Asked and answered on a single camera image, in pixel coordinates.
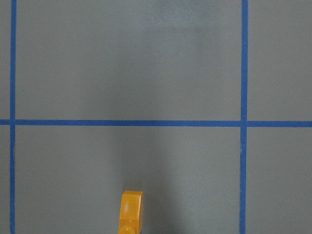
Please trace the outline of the orange trapezoid block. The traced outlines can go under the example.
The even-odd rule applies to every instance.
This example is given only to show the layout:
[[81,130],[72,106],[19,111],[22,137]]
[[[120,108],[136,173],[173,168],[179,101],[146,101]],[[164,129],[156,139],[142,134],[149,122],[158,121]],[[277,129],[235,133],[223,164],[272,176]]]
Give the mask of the orange trapezoid block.
[[140,234],[142,231],[143,191],[124,191],[119,214],[119,234]]

